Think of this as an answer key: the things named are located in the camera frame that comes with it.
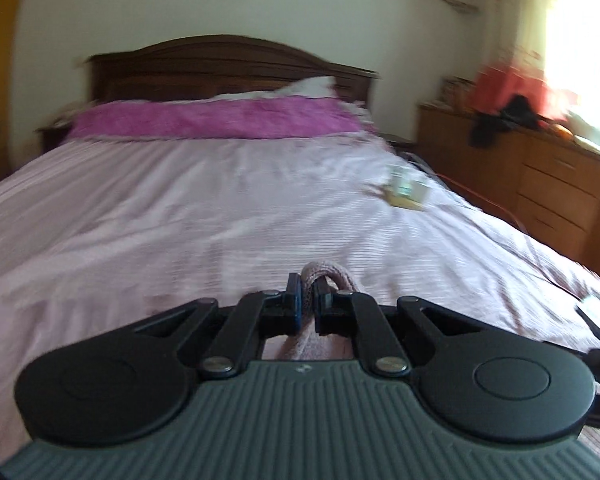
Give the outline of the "pink knitted cardigan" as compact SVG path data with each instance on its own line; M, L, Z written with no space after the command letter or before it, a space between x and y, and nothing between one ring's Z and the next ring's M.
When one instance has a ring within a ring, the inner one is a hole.
M297 335L289 336L276 352L286 361L332 361L350 359L351 344L340 335L323 334L322 328L338 320L335 307L338 292L359 292L355 277L338 263L312 261L301 273L302 318Z

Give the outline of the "pink checked bedspread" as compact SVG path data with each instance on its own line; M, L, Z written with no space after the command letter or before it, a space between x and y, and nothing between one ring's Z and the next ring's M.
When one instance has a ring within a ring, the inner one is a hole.
M588 350L576 304L600 278L427 179L389 205L401 165L365 133L273 141L70 141L0 183L0 462L26 442L12 400L41 354L199 297L279 289L306 264Z

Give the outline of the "wooden dresser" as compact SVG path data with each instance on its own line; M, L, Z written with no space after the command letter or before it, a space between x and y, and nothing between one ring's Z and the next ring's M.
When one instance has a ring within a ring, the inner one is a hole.
M416 148L434 171L476 185L488 174L519 174L515 212L528 234L600 274L600 155L543 131L500 133L472 148L474 118L423 105Z

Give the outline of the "power strip with chargers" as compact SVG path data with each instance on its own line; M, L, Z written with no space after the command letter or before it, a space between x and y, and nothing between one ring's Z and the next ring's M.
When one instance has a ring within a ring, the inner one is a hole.
M382 196L393 207L422 210L429 194L424 174L412 165L393 165L389 181L382 186Z

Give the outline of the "dark wooden nightstand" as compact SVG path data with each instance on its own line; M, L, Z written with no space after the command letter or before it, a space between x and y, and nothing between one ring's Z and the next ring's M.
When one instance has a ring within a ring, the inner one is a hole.
M45 154L58 148L67 139L71 129L71 122L38 128L36 133L40 137L42 153Z

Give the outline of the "black cloth on dresser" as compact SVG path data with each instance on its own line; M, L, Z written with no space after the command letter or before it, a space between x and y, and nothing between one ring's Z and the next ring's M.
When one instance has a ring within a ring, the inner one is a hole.
M468 136L468 145L472 148L490 148L500 133L519 128L540 131L550 121L538 114L530 101L521 94L515 94L507 104L494 114L477 112Z

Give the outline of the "books on dresser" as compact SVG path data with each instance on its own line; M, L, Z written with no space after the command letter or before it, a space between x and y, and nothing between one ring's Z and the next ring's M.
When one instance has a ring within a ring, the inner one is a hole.
M474 89L475 83L470 79L457 76L444 77L441 81L439 100L452 110L467 110Z

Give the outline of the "red bag on dresser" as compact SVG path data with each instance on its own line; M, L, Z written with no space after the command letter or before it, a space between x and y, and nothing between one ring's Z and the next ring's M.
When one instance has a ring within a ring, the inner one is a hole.
M469 106L476 112L494 115L514 96L526 98L536 114L547 116L550 111L550 87L542 70L508 64L485 65L479 70Z

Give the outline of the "magenta quilted pillow cover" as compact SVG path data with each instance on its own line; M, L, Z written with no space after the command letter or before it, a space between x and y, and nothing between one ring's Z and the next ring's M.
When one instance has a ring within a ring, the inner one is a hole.
M336 98L276 96L192 102L116 101L73 119L71 140L279 140L373 131L361 107Z

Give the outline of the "dark wooden headboard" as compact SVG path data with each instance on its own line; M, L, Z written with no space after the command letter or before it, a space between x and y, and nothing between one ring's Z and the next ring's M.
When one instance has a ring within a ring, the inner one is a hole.
M332 63L275 41L207 35L159 42L138 50L94 55L90 99L181 101L223 93L276 90L295 81L331 76L348 102L370 102L377 74Z

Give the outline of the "white pillow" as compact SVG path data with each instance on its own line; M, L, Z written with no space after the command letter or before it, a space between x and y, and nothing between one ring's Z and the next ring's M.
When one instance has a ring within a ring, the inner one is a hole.
M239 101L254 99L279 99L284 96L303 96L310 99L338 98L336 80L332 76L319 76L301 79L277 90L260 90L239 93L225 93L215 96L215 100Z

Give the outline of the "red bed frame rail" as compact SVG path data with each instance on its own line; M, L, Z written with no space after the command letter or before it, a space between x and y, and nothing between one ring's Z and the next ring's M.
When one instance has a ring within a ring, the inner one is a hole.
M519 174L488 174L486 180L470 178L476 186L472 188L467 182L449 177L443 172L434 173L453 192L464 197L471 205L479 207L487 214L499 218L520 232L528 231L515 212Z

